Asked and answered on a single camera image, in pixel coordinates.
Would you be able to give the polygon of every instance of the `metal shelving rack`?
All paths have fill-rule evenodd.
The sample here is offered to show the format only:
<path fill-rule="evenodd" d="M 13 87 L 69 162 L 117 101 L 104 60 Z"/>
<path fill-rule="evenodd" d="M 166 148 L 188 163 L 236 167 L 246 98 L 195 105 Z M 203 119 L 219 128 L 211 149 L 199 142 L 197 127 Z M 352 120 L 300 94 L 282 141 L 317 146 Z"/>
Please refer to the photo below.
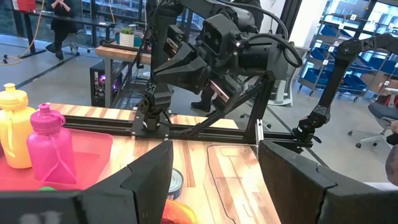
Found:
<path fill-rule="evenodd" d="M 339 28 L 336 31 L 336 34 L 334 36 L 332 35 L 323 35 L 322 29 L 325 28 L 325 18 L 327 16 L 335 16 L 335 17 L 340 17 L 343 19 L 342 24 L 339 26 Z M 364 22 L 371 22 L 371 21 L 366 21 L 364 19 L 361 18 L 357 18 L 355 15 L 342 15 L 342 14 L 327 14 L 324 16 L 324 18 L 321 20 L 321 24 L 320 27 L 318 29 L 318 32 L 314 35 L 313 39 L 312 39 L 312 43 L 311 43 L 311 53 L 314 50 L 317 50 L 315 48 L 316 44 L 320 44 L 320 45 L 324 45 L 327 46 L 328 49 L 327 53 L 323 52 L 323 56 L 325 57 L 324 60 L 320 60 L 317 58 L 312 57 L 312 54 L 308 54 L 307 58 L 306 58 L 306 64 L 305 66 L 303 66 L 302 72 L 301 72 L 301 76 L 299 76 L 298 78 L 298 82 L 300 83 L 300 87 L 299 89 L 301 90 L 301 88 L 303 86 L 306 86 L 308 88 L 310 88 L 312 91 L 310 92 L 310 96 L 312 96 L 314 94 L 315 90 L 319 90 L 322 89 L 322 87 L 326 86 L 326 84 L 321 84 L 318 83 L 320 81 L 321 75 L 323 74 L 323 72 L 326 70 L 328 65 L 333 65 L 334 64 L 334 49 L 343 41 L 351 39 L 352 37 L 349 37 L 347 35 L 344 35 L 344 31 L 343 28 L 346 24 L 346 21 L 351 20 L 351 21 L 364 21 Z M 377 35 L 376 31 L 378 30 L 378 28 L 380 28 L 380 26 L 385 26 L 384 24 L 378 24 L 376 22 L 373 21 L 373 23 L 375 24 L 375 29 L 373 31 L 373 35 Z M 353 89 L 353 88 L 348 88 L 345 86 L 340 86 L 339 87 L 339 91 L 351 91 L 351 93 L 349 93 L 351 96 L 355 96 L 354 101 L 357 102 L 359 100 L 359 97 L 364 96 L 368 93 L 369 91 L 369 86 L 371 86 L 377 76 L 378 73 L 382 72 L 381 68 L 384 66 L 386 60 L 388 59 L 388 57 L 390 56 L 391 53 L 389 53 L 386 50 L 383 49 L 377 49 L 375 51 L 373 51 L 373 55 L 375 54 L 379 54 L 379 55 L 383 55 L 385 56 L 384 61 L 382 62 L 381 66 L 378 69 L 374 69 L 374 68 L 366 68 L 368 67 L 362 60 L 360 60 L 359 58 L 356 58 L 356 60 L 354 61 L 354 63 L 352 64 L 352 66 L 350 66 L 350 70 L 352 69 L 357 69 L 357 70 L 362 70 L 362 71 L 367 71 L 367 74 L 370 74 L 373 76 L 372 80 L 367 83 L 367 87 L 359 90 L 359 89 Z M 317 76 L 315 82 L 311 82 L 310 80 L 307 80 L 306 78 L 304 78 L 304 76 L 307 74 L 307 69 L 306 69 L 306 65 L 307 63 L 310 62 L 312 64 L 314 64 L 313 68 L 316 68 L 319 70 L 318 74 L 315 74 Z"/>

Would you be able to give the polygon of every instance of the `wooden countertop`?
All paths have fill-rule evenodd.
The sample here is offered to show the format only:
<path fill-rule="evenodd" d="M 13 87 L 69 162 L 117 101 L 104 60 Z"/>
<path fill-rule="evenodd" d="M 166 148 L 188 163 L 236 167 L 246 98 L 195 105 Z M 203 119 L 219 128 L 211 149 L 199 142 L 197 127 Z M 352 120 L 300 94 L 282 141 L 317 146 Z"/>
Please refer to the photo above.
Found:
<path fill-rule="evenodd" d="M 111 108 L 51 104 L 51 109 L 95 118 L 133 120 L 135 117 L 134 111 Z M 173 123 L 193 125 L 206 118 L 175 115 L 170 119 Z M 221 119 L 213 126 L 237 128 L 230 119 Z M 161 142 L 161 139 L 114 136 L 111 158 L 99 181 Z M 173 144 L 173 167 L 184 176 L 182 194 L 176 201 L 192 208 L 200 223 L 280 223 L 250 148 L 183 140 L 173 140 Z"/>
<path fill-rule="evenodd" d="M 137 56 L 137 52 L 135 51 L 121 50 L 103 46 L 95 48 L 95 53 L 103 58 L 117 59 L 125 62 L 132 62 Z M 150 65 L 150 54 L 142 54 L 141 63 Z"/>

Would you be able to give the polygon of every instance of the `red tray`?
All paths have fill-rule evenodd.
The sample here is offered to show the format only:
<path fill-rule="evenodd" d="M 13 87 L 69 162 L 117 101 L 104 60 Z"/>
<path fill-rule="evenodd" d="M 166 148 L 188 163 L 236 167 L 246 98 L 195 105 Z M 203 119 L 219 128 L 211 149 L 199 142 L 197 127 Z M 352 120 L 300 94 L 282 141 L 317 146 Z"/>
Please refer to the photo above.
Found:
<path fill-rule="evenodd" d="M 57 190 L 84 190 L 97 183 L 109 161 L 113 137 L 90 131 L 69 129 L 75 151 L 77 184 L 58 184 L 35 180 L 32 169 L 13 169 L 0 154 L 0 190 L 38 190 L 43 186 Z"/>

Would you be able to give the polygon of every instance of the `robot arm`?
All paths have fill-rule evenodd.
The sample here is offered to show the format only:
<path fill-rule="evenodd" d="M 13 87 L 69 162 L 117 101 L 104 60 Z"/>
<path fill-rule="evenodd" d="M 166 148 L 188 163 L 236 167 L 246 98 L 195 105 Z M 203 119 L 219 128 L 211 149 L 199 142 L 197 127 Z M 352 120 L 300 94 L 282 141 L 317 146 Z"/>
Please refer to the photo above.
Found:
<path fill-rule="evenodd" d="M 298 128 L 293 129 L 297 139 L 303 142 L 310 142 L 315 129 L 329 122 L 331 103 L 348 67 L 359 53 L 376 49 L 386 49 L 398 54 L 398 38 L 390 34 L 382 34 L 363 40 L 347 40 L 338 46 L 335 68 L 317 106 L 309 116 L 300 120 Z"/>

